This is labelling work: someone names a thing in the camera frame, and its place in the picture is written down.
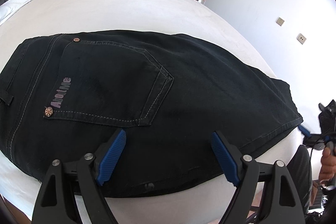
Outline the person's right hand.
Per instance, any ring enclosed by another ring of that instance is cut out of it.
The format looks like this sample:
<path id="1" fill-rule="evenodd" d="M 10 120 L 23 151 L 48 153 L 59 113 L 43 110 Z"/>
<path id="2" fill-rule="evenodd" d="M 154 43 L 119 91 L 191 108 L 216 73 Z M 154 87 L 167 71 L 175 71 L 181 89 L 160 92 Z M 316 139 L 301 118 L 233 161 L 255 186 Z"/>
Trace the person's right hand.
<path id="1" fill-rule="evenodd" d="M 319 182 L 325 182 L 331 180 L 336 171 L 336 157 L 331 154 L 331 150 L 326 147 L 323 150 L 321 157 L 321 169 L 319 171 Z"/>

